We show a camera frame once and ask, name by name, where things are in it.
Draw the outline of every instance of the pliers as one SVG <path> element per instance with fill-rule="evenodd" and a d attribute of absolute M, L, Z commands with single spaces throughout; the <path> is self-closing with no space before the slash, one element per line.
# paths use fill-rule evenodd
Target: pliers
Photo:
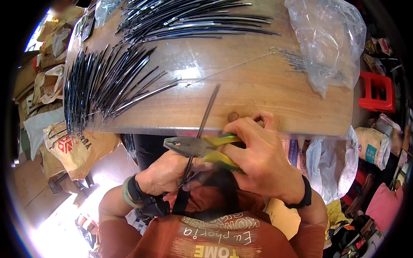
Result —
<path fill-rule="evenodd" d="M 232 133 L 217 136 L 206 135 L 202 138 L 188 136 L 166 138 L 164 147 L 185 157 L 204 158 L 206 162 L 214 163 L 229 171 L 243 172 L 230 158 L 216 150 L 221 145 L 234 142 L 238 142 L 239 147 L 245 148 L 242 140 Z"/>

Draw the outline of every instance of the person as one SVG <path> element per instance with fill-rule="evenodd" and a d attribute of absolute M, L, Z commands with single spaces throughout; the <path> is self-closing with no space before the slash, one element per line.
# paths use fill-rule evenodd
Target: person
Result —
<path fill-rule="evenodd" d="M 263 121 L 263 127 L 257 121 Z M 328 219 L 325 204 L 317 192 L 307 188 L 301 172 L 287 161 L 273 115 L 259 111 L 252 118 L 240 118 L 227 124 L 223 132 L 236 134 L 246 144 L 245 149 L 231 144 L 220 149 L 244 171 L 232 172 L 239 186 L 236 193 L 240 211 L 204 221 L 191 217 L 196 212 L 226 205 L 216 187 L 204 185 L 189 189 L 190 199 L 185 210 L 189 215 L 157 217 L 141 236 L 125 219 L 132 207 L 123 197 L 122 186 L 115 187 L 105 194 L 99 205 L 98 238 L 102 258 L 323 255 Z M 143 193 L 157 196 L 171 192 L 178 187 L 187 162 L 188 158 L 167 151 L 134 179 Z M 213 167 L 201 158 L 194 158 L 192 166 L 197 171 Z M 297 209 L 301 222 L 297 234 L 288 241 L 263 212 L 263 196 L 293 205 L 308 198 L 308 192 L 311 204 Z M 168 199 L 173 207 L 174 198 L 176 191 L 164 200 Z"/>

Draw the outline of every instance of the plier jaw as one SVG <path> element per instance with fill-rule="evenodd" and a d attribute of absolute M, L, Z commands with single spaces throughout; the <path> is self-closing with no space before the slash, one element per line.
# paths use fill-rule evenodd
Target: plier jaw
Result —
<path fill-rule="evenodd" d="M 185 157 L 204 157 L 214 150 L 206 140 L 188 136 L 166 138 L 164 147 Z"/>

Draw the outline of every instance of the yellow-green plier handle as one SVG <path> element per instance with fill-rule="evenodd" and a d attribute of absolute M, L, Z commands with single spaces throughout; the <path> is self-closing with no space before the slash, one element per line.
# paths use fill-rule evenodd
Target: yellow-green plier handle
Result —
<path fill-rule="evenodd" d="M 219 147 L 221 145 L 233 142 L 242 142 L 242 140 L 238 136 L 232 133 L 226 133 L 217 136 L 206 135 L 203 136 L 202 139 L 205 139 L 207 142 L 209 142 L 211 145 L 215 147 Z M 235 164 L 230 158 L 228 158 L 226 155 L 219 151 L 215 150 L 208 153 L 204 156 L 204 159 L 206 162 L 215 163 L 229 171 L 243 172 L 237 164 Z"/>

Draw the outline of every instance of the black wristband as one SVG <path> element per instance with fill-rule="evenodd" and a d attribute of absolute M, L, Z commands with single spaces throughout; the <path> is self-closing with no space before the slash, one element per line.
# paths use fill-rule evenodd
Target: black wristband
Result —
<path fill-rule="evenodd" d="M 304 181 L 304 185 L 305 185 L 305 191 L 304 191 L 304 197 L 301 200 L 301 202 L 299 202 L 298 204 L 287 204 L 284 202 L 285 207 L 289 208 L 289 209 L 299 209 L 299 208 L 303 208 L 304 206 L 310 206 L 311 205 L 311 186 L 310 186 L 310 182 L 307 180 L 307 178 L 303 175 L 301 175 L 303 177 L 303 181 Z"/>
<path fill-rule="evenodd" d="M 146 198 L 149 198 L 150 194 L 145 194 L 139 187 L 138 182 L 135 180 L 135 176 L 133 176 L 128 182 L 128 192 L 132 197 L 133 201 L 142 201 Z"/>

